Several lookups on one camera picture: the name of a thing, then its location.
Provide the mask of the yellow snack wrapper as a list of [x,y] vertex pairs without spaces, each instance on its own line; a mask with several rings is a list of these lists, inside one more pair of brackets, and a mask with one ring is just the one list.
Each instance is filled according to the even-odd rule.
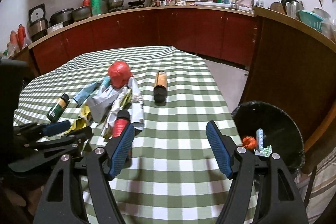
[[91,124],[92,115],[88,105],[84,105],[81,108],[80,114],[75,119],[75,121],[71,124],[70,128],[63,134],[68,135],[72,131],[80,130],[89,126]]

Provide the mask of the green bottle orange label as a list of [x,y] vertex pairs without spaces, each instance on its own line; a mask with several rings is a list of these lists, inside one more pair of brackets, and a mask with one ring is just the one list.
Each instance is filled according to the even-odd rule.
[[47,118],[51,123],[56,123],[64,110],[68,106],[70,101],[69,96],[66,93],[63,93],[62,96],[56,101],[52,108],[47,113]]

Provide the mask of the light blue wrapper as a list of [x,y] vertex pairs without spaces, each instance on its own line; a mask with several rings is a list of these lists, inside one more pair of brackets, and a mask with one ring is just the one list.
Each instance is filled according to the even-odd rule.
[[80,107],[85,101],[86,99],[97,89],[99,88],[101,85],[100,81],[96,81],[93,82],[87,86],[85,86],[84,88],[82,88],[82,90],[80,92],[78,92],[73,100],[76,102],[77,107]]

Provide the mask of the red bottle black cap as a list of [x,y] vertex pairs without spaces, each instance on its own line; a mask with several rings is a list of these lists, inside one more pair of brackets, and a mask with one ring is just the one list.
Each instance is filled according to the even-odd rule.
[[120,110],[117,113],[117,118],[112,129],[112,138],[117,138],[121,135],[124,128],[130,123],[130,114],[127,110]]

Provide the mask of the teal white tube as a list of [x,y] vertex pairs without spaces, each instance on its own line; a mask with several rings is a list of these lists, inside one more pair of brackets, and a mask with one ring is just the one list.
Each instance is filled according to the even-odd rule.
[[100,85],[100,89],[105,90],[106,88],[108,88],[108,86],[110,85],[110,77],[109,76],[105,76],[101,85]]

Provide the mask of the red plastic bag ball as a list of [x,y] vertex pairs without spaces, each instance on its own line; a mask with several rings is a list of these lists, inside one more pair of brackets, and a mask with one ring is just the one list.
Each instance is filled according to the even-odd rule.
[[115,61],[108,68],[108,76],[110,77],[112,87],[119,89],[128,83],[133,74],[126,62]]

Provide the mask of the orange bottle black cap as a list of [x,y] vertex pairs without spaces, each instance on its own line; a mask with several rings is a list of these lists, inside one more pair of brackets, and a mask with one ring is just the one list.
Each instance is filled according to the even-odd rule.
[[153,93],[155,102],[165,102],[167,97],[167,74],[164,71],[157,72]]

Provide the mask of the white red-printed wrapper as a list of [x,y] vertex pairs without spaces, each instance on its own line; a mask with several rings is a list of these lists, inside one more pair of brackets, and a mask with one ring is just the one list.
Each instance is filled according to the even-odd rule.
[[114,89],[112,86],[106,88],[101,94],[89,97],[86,104],[88,105],[93,121],[100,123],[112,103],[121,94],[122,89]]

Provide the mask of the orange plastic bag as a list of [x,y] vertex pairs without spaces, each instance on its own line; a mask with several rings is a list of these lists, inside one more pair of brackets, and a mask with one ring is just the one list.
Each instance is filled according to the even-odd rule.
[[257,141],[252,136],[245,136],[242,140],[242,145],[247,150],[255,150],[257,149]]

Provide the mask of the black trash bin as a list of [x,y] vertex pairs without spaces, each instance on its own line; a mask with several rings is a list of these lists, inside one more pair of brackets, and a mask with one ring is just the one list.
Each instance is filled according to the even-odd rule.
[[250,101],[240,104],[231,116],[241,138],[256,137],[256,131],[262,129],[264,146],[272,146],[292,175],[301,172],[305,164],[303,138],[294,120],[269,103]]

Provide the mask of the green checked tablecloth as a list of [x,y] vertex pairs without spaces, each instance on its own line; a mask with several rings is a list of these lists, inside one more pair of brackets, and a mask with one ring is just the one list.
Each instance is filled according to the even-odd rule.
[[[131,166],[110,182],[127,223],[215,223],[230,180],[220,172],[206,137],[214,121],[236,144],[241,140],[227,104],[200,57],[172,46],[85,53],[28,84],[14,124],[46,123],[66,93],[74,97],[125,61],[143,96],[144,129],[133,141]],[[167,74],[165,102],[154,101],[157,72]]]

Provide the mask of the orange detergent bottle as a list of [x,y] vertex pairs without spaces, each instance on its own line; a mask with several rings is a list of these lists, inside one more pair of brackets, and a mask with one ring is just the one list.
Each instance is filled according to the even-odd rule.
[[19,25],[17,34],[18,34],[18,46],[21,50],[24,47],[26,38],[26,31],[22,24]]

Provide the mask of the grey wok bowl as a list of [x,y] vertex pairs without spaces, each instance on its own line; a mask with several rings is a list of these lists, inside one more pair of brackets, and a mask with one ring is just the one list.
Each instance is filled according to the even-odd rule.
[[91,17],[91,9],[89,6],[82,6],[72,11],[72,18],[75,22]]

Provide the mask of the red lower cabinets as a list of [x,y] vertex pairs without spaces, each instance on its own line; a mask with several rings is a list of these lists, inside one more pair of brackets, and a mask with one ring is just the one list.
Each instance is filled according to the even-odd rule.
[[87,52],[136,46],[175,48],[250,69],[241,102],[287,112],[309,149],[335,126],[335,42],[268,9],[179,7],[112,12],[63,27],[20,51],[34,76]]

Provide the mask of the red thermos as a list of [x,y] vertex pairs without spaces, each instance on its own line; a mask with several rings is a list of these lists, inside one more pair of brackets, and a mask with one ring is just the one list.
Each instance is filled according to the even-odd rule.
[[83,6],[90,7],[91,6],[90,0],[83,0]]

